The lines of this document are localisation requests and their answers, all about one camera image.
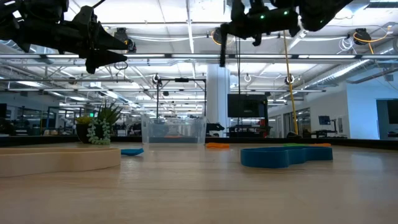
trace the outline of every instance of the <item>blue puzzle piece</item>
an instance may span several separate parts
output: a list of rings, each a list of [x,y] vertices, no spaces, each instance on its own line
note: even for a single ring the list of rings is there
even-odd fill
[[[144,149],[122,149],[121,154],[125,156],[136,156],[144,152]]]
[[[333,160],[330,147],[291,146],[241,150],[241,163],[248,167],[284,168],[307,161],[329,160]]]

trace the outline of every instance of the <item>ceiling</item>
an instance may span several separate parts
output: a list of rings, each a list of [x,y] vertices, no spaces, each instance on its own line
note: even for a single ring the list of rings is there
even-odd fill
[[[71,20],[84,5],[92,6],[97,0],[70,0],[69,10],[65,14],[66,20]],[[125,1],[107,0],[95,9],[98,20],[109,33],[113,33],[117,27],[126,27],[130,38],[137,45],[138,54],[157,53],[184,53],[184,54],[218,54],[219,45],[216,45],[211,36],[207,37],[215,27],[222,22],[229,21],[229,2],[221,0],[145,0]],[[367,45],[353,45],[349,50],[342,50],[341,43],[347,34],[353,34],[355,28],[366,28],[372,38],[384,37],[379,42],[373,43],[375,52],[385,42],[392,40],[398,34],[398,9],[395,8],[365,8],[369,1],[353,1],[336,15],[326,27],[318,32],[308,32],[299,38],[287,36],[289,54],[370,54]],[[188,14],[192,22],[192,40],[190,45]],[[252,40],[241,40],[240,48],[242,54],[284,54],[283,32],[276,32],[266,37],[263,36],[262,44],[259,47],[252,45]],[[228,53],[236,53],[237,42],[231,38],[228,45]],[[3,54],[19,53],[14,49],[5,48],[0,44],[0,52]],[[172,62],[166,59],[132,59],[135,66],[126,70],[117,70],[113,65],[97,69],[94,75],[87,74],[85,67],[74,67],[72,60],[55,60],[69,64],[67,67],[48,66],[37,63],[33,60],[9,60],[9,62],[25,67],[26,69],[43,75],[45,66],[47,74],[51,78],[106,78],[115,79],[113,82],[102,82],[102,88],[123,89],[123,88],[153,88],[151,85],[154,74],[162,78],[193,77],[205,78],[207,65],[216,63],[216,60],[206,61],[183,60]],[[301,85],[317,78],[320,74],[338,66],[339,62],[322,61],[320,63],[298,63],[291,62],[290,72],[295,76],[295,85]],[[233,76],[238,74],[238,66],[234,61],[229,61],[227,68]],[[241,74],[249,74],[252,77],[250,82],[241,80],[241,88],[286,88],[284,78],[286,77],[286,64],[278,62],[243,62],[241,63]],[[116,79],[126,77],[136,84],[116,82]],[[57,86],[66,85],[66,82],[58,83]],[[78,83],[71,88],[87,88],[89,83]],[[198,88],[194,83],[170,82],[167,88]],[[151,94],[138,92],[117,93],[128,100],[136,103],[147,103],[151,101]],[[164,98],[203,98],[203,92],[194,93],[170,93]]]

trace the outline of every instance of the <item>wooden board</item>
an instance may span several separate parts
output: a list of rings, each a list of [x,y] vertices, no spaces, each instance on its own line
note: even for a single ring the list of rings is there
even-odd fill
[[[47,147],[76,146],[91,147]],[[243,147],[264,145],[232,144],[229,151],[211,151],[203,146],[161,144],[144,147],[140,156],[122,157],[118,167],[2,178],[0,223],[375,224],[398,220],[398,153],[394,151],[334,146],[334,161],[256,169],[239,163]]]

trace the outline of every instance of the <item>blue foam piece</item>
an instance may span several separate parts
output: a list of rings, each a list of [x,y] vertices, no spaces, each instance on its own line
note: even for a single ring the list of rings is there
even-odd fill
[[[122,149],[121,154],[125,156],[136,156],[144,152],[144,149]]]
[[[241,163],[248,167],[285,168],[307,161],[333,160],[330,147],[291,146],[242,149]]]

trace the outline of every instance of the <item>tv screen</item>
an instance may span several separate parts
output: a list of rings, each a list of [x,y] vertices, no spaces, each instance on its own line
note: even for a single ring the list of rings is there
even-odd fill
[[[263,118],[265,95],[228,94],[229,118]]]
[[[387,101],[388,120],[390,124],[398,124],[398,100]]]
[[[329,116],[319,116],[319,125],[330,125]]]

